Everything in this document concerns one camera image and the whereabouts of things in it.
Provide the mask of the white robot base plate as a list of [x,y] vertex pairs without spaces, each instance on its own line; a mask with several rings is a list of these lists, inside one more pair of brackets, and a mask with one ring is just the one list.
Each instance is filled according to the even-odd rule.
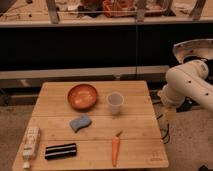
[[172,52],[180,64],[193,57],[213,60],[213,38],[193,39],[177,43],[173,46]]

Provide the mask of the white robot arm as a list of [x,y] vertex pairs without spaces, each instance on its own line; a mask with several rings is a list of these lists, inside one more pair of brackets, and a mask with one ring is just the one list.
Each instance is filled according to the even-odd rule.
[[213,113],[213,85],[205,81],[208,75],[208,65],[202,60],[192,60],[166,72],[166,84],[158,92],[158,96],[168,122],[174,118],[176,109],[186,97]]

